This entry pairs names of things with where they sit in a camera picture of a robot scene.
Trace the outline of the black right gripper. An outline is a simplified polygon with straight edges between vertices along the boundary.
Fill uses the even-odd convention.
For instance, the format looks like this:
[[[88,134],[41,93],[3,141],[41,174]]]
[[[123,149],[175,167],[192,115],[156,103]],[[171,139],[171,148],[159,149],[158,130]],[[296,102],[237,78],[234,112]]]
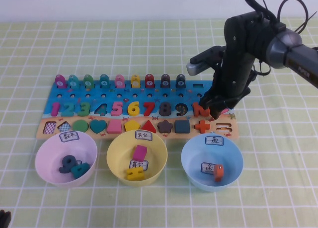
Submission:
[[[223,52],[212,87],[200,99],[200,106],[214,119],[218,119],[224,109],[234,108],[250,93],[248,85],[255,79],[254,61],[255,57],[246,52]]]

